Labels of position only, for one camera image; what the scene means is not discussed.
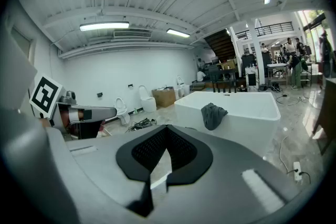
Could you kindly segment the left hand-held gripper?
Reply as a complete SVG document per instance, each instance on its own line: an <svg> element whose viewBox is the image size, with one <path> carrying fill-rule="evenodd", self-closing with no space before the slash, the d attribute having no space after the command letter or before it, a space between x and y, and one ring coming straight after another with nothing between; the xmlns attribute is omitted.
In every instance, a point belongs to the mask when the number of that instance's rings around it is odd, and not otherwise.
<svg viewBox="0 0 336 224"><path fill-rule="evenodd" d="M67 91L52 78L42 76L35 86L29 103L60 131L81 123L101 123L117 115L114 107L78 105L76 94Z"/></svg>

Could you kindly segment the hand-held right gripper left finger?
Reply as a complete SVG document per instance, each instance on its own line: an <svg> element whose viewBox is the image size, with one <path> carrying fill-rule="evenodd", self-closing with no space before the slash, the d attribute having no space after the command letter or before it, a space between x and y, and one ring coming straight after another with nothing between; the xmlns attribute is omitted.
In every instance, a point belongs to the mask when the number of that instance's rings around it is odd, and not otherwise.
<svg viewBox="0 0 336 224"><path fill-rule="evenodd" d="M153 210L150 175L166 150L166 125L148 131L123 144L116 153L116 162L126 177L143 184L141 195L127 205L136 214L146 217Z"/></svg>

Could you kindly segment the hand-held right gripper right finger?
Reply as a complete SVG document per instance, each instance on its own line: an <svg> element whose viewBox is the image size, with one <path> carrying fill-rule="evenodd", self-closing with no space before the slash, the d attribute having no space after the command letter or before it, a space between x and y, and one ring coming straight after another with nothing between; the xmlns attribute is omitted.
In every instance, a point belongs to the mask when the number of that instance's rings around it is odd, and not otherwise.
<svg viewBox="0 0 336 224"><path fill-rule="evenodd" d="M166 179L166 191L172 187L196 183L211 167L213 152L198 136L201 132L191 127L167 125L166 149L172 171Z"/></svg>

